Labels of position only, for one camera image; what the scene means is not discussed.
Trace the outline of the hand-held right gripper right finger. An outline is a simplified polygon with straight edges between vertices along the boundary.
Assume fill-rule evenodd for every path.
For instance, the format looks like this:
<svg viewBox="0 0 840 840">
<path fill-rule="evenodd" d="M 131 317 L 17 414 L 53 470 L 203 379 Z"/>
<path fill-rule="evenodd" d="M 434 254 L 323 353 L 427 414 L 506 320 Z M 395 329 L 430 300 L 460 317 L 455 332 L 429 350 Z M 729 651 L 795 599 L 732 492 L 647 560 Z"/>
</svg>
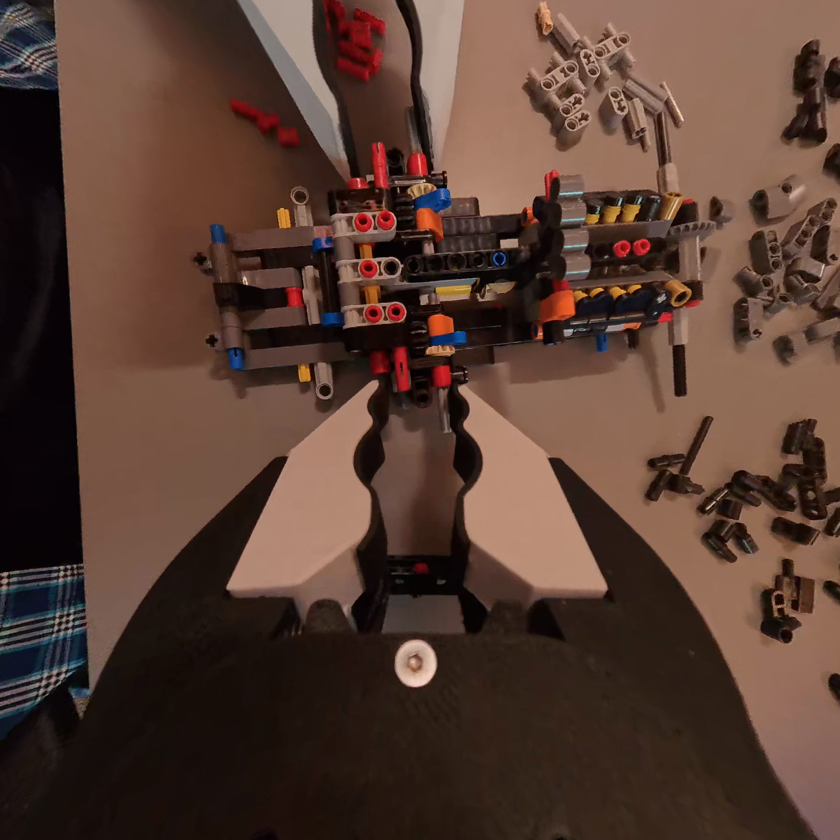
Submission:
<svg viewBox="0 0 840 840">
<path fill-rule="evenodd" d="M 549 455 L 465 385 L 449 389 L 455 471 L 451 557 L 463 574 L 465 631 L 492 613 L 528 621 L 534 606 L 601 600 L 606 578 Z"/>
</svg>

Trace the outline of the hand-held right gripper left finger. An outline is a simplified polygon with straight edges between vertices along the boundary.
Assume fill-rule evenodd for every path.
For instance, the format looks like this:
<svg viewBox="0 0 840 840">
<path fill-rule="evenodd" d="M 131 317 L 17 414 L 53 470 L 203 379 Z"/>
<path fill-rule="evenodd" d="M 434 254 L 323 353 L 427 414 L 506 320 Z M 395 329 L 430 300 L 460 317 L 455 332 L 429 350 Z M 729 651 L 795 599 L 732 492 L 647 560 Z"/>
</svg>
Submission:
<svg viewBox="0 0 840 840">
<path fill-rule="evenodd" d="M 382 628 L 387 539 L 373 478 L 385 460 L 390 390 L 371 381 L 292 449 L 227 582 L 285 597 L 300 617 L 331 601 L 361 632 Z"/>
</svg>

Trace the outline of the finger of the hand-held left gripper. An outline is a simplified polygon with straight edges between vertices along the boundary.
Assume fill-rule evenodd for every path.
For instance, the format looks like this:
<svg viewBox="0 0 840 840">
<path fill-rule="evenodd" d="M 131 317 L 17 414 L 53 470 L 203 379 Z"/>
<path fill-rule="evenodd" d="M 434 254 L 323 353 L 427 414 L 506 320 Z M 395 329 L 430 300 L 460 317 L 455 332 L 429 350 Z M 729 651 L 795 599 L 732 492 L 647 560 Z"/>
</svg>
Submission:
<svg viewBox="0 0 840 840">
<path fill-rule="evenodd" d="M 443 167 L 455 95 L 463 1 L 396 1 L 411 47 L 414 139 L 435 171 Z"/>
<path fill-rule="evenodd" d="M 239 1 L 293 101 L 341 177 L 361 176 L 323 1 Z"/>
</svg>

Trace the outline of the large multicoloured lego assembly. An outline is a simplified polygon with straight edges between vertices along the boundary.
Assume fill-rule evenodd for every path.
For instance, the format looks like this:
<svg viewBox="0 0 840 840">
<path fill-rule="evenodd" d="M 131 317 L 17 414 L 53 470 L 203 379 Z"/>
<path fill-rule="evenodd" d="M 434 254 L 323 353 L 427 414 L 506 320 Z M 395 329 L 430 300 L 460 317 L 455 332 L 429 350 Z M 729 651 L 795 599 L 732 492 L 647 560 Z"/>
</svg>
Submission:
<svg viewBox="0 0 840 840">
<path fill-rule="evenodd" d="M 289 369 L 322 404 L 335 368 L 359 362 L 401 403 L 436 405 L 499 348 L 611 338 L 638 347 L 668 331 L 674 394 L 688 393 L 689 315 L 704 299 L 714 224 L 679 190 L 670 119 L 654 118 L 657 189 L 587 191 L 553 170 L 519 213 L 485 215 L 453 197 L 418 147 L 372 149 L 373 173 L 327 198 L 316 225 L 304 186 L 273 228 L 209 228 L 192 257 L 210 279 L 218 329 L 206 337 L 233 376 Z"/>
</svg>

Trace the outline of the pile of red lego pins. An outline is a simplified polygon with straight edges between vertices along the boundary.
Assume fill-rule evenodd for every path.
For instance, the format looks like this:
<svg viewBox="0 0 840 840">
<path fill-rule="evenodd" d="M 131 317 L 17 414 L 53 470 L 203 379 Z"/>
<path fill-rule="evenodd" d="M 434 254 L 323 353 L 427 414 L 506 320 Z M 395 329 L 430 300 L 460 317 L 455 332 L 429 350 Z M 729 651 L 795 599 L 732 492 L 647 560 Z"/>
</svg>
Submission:
<svg viewBox="0 0 840 840">
<path fill-rule="evenodd" d="M 368 82 L 382 66 L 384 19 L 363 7 L 349 8 L 343 1 L 323 1 L 322 5 L 339 72 Z"/>
</svg>

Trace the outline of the pile of black lego pins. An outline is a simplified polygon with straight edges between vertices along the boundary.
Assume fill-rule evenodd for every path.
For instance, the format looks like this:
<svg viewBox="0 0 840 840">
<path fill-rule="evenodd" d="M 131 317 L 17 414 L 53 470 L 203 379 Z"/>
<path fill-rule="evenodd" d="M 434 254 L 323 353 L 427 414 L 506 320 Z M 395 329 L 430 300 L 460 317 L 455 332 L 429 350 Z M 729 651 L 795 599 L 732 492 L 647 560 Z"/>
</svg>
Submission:
<svg viewBox="0 0 840 840">
<path fill-rule="evenodd" d="M 754 557 L 760 551 L 756 538 L 743 519 L 744 509 L 762 505 L 773 513 L 771 536 L 792 546 L 808 548 L 823 537 L 838 540 L 838 486 L 827 487 L 826 448 L 816 435 L 816 420 L 794 421 L 784 432 L 780 452 L 786 460 L 780 474 L 757 474 L 748 469 L 733 470 L 729 479 L 714 490 L 690 477 L 714 423 L 704 416 L 684 453 L 650 458 L 652 473 L 644 499 L 655 503 L 667 493 L 699 497 L 696 513 L 708 518 L 701 544 L 718 560 L 734 564 L 741 556 Z M 816 581 L 796 573 L 792 559 L 782 559 L 772 585 L 760 596 L 762 635 L 780 644 L 791 644 L 802 627 L 800 616 L 812 614 Z"/>
</svg>

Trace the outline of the cluster of black lego connectors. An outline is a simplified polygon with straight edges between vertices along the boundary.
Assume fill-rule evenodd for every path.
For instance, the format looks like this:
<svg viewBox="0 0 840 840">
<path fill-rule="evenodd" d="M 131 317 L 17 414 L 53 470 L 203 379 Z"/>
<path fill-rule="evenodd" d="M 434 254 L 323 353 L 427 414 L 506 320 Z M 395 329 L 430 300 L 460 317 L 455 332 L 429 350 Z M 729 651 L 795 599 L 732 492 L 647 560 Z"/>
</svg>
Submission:
<svg viewBox="0 0 840 840">
<path fill-rule="evenodd" d="M 792 87 L 801 101 L 781 134 L 782 141 L 824 143 L 828 134 L 827 104 L 839 100 L 839 58 L 826 60 L 817 38 L 806 42 L 794 60 Z"/>
</svg>

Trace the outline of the pile of light grey connectors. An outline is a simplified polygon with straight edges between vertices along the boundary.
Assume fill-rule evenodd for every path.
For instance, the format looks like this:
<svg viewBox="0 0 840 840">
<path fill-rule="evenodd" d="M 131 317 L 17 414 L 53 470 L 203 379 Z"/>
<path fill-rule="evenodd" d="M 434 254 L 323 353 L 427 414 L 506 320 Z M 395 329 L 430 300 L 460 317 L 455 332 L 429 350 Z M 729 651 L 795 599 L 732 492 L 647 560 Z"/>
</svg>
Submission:
<svg viewBox="0 0 840 840">
<path fill-rule="evenodd" d="M 663 119 L 676 129 L 686 118 L 666 81 L 646 78 L 637 66 L 634 38 L 613 23 L 591 38 L 567 16 L 553 11 L 553 32 L 538 37 L 553 48 L 547 66 L 528 70 L 522 89 L 532 107 L 550 125 L 561 149 L 578 144 L 599 123 L 604 132 L 625 132 L 628 141 L 646 150 L 653 138 L 652 121 Z"/>
</svg>

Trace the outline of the person's plaid clothing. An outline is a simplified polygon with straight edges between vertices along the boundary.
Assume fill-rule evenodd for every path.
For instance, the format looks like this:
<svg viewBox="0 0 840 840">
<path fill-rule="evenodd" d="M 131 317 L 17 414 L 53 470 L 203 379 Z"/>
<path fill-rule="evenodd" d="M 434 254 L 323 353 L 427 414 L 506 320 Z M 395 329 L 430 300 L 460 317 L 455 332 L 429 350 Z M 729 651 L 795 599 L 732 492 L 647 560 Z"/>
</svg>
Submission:
<svg viewBox="0 0 840 840">
<path fill-rule="evenodd" d="M 54 4 L 1 8 L 4 738 L 88 654 Z"/>
</svg>

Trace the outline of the pile of dark grey connectors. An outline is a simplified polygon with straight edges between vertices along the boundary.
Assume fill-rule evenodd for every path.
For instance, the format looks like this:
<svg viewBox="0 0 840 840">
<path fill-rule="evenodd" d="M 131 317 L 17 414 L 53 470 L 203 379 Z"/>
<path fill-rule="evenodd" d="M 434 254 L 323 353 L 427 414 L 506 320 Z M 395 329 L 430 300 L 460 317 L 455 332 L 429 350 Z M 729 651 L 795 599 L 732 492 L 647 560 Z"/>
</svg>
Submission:
<svg viewBox="0 0 840 840">
<path fill-rule="evenodd" d="M 732 280 L 731 338 L 765 344 L 785 369 L 832 346 L 838 357 L 838 190 L 821 193 L 803 171 L 757 188 L 746 264 Z"/>
</svg>

